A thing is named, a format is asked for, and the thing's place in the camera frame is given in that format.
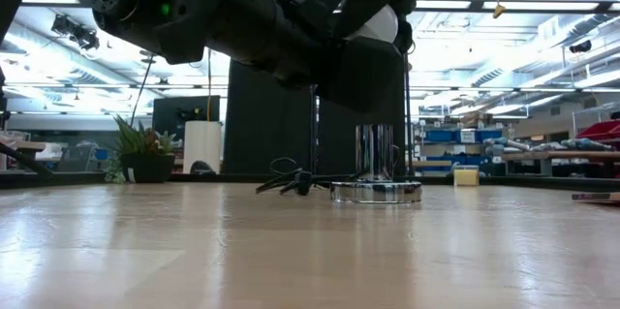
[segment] chrome cylinder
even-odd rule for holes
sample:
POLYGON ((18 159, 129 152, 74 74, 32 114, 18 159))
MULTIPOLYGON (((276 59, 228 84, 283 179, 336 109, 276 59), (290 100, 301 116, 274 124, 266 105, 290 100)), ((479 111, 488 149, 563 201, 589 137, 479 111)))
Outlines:
POLYGON ((420 202, 419 182, 333 182, 331 199, 336 202, 412 203, 420 202))
POLYGON ((392 180, 394 146, 391 125, 356 127, 356 169, 362 181, 392 180))

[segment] green light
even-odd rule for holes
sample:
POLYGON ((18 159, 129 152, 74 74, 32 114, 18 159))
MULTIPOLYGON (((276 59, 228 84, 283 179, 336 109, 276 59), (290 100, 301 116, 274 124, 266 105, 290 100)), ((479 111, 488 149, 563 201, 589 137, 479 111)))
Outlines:
POLYGON ((171 5, 170 4, 162 4, 162 14, 164 16, 171 14, 171 5))

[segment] wooden table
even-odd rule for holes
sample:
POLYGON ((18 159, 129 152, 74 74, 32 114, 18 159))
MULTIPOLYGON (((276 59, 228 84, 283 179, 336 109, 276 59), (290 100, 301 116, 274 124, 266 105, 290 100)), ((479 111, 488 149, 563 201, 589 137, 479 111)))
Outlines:
POLYGON ((46 150, 47 143, 18 140, 15 145, 17 147, 17 151, 34 151, 37 153, 46 150))
POLYGON ((588 159, 591 162, 603 163, 605 170, 612 174, 615 171, 615 163, 620 162, 620 152, 597 152, 597 151, 542 151, 523 152, 502 155, 506 162, 506 174, 514 174, 514 162, 535 160, 541 163, 541 175, 552 176, 553 159, 588 159))
POLYGON ((570 192, 423 187, 414 205, 253 184, 0 195, 0 307, 620 308, 620 213, 570 192))

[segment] white cylinder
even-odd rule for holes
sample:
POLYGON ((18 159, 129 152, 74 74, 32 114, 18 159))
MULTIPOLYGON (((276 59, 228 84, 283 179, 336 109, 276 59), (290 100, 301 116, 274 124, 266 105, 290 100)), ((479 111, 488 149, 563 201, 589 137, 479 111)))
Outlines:
POLYGON ((220 173, 222 125, 219 122, 186 122, 183 145, 183 173, 190 173, 192 165, 197 161, 206 162, 215 173, 220 173))

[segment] red object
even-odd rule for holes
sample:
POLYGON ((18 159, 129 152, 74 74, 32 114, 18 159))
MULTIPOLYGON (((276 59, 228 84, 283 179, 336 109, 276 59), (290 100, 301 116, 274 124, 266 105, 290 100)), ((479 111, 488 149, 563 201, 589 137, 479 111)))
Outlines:
POLYGON ((576 136, 578 139, 591 139, 601 143, 620 146, 620 120, 596 123, 576 136))

